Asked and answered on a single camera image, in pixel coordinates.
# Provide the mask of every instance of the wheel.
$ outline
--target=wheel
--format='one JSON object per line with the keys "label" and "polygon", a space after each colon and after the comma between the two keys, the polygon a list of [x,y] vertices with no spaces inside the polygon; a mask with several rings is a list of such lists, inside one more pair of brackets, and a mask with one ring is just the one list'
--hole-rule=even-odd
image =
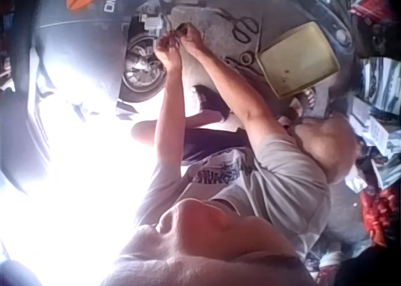
{"label": "wheel", "polygon": [[165,84],[166,72],[154,53],[156,36],[144,31],[128,42],[120,99],[129,103],[149,100]]}

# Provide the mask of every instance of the red object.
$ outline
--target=red object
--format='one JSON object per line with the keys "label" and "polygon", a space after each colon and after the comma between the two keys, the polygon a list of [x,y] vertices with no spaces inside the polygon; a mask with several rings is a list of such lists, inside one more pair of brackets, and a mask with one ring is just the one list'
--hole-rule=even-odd
{"label": "red object", "polygon": [[363,223],[372,242],[386,247],[384,229],[390,226],[390,216],[396,211],[396,197],[393,188],[380,191],[374,187],[374,192],[368,194],[366,190],[360,192]]}
{"label": "red object", "polygon": [[351,12],[376,23],[396,22],[396,15],[388,0],[357,0],[352,4]]}

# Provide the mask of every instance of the scissors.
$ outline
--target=scissors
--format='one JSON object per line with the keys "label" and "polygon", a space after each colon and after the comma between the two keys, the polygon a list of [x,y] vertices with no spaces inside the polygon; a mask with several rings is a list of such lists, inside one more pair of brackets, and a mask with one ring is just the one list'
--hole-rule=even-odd
{"label": "scissors", "polygon": [[251,42],[252,38],[249,34],[259,33],[259,24],[251,17],[244,16],[241,18],[235,18],[225,9],[221,8],[216,10],[216,14],[233,23],[234,28],[232,29],[232,35],[235,40],[242,44],[248,44]]}

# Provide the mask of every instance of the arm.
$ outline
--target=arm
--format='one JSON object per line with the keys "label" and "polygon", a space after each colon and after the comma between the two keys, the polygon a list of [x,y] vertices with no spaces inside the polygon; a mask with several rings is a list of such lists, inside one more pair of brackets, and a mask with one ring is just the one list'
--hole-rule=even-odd
{"label": "arm", "polygon": [[184,134],[185,108],[182,89],[182,60],[173,34],[160,39],[155,50],[167,70],[165,93],[160,117],[155,131],[157,158],[172,166],[181,166]]}
{"label": "arm", "polygon": [[254,149],[268,135],[286,135],[259,93],[204,46],[200,32],[193,25],[187,25],[180,40],[203,65],[224,101],[244,125]]}

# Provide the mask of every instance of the box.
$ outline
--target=box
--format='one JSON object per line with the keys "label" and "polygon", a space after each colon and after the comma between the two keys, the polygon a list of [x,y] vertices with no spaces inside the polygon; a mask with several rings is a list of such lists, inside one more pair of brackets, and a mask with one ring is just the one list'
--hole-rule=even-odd
{"label": "box", "polygon": [[401,62],[389,58],[369,58],[363,64],[363,100],[381,111],[400,115]]}
{"label": "box", "polygon": [[383,156],[392,156],[401,151],[401,128],[399,126],[380,123],[371,116],[368,134]]}
{"label": "box", "polygon": [[384,190],[401,178],[401,155],[397,154],[384,163],[372,160],[379,187]]}
{"label": "box", "polygon": [[351,13],[375,23],[396,23],[397,17],[388,0],[350,0]]}
{"label": "box", "polygon": [[357,120],[359,120],[361,125],[368,126],[370,117],[370,105],[354,96],[352,101],[352,115]]}

